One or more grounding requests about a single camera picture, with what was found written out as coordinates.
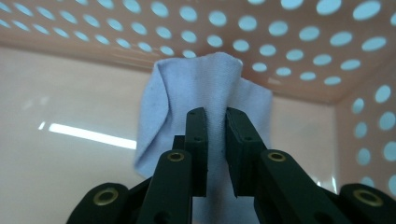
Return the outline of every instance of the plastic basket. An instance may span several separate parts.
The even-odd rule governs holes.
[[[362,182],[396,197],[394,1],[3,0],[0,43],[147,71],[167,57],[228,52],[276,96],[333,109],[336,140],[318,146],[336,145],[337,188]]]

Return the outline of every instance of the light blue cloth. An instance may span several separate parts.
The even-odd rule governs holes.
[[[199,223],[258,223],[253,199],[233,196],[225,160],[225,112],[243,110],[269,147],[272,93],[241,78],[242,64],[226,53],[155,63],[140,111],[135,169],[149,177],[175,135],[185,133],[187,112],[204,107],[208,131],[207,197],[194,198]]]

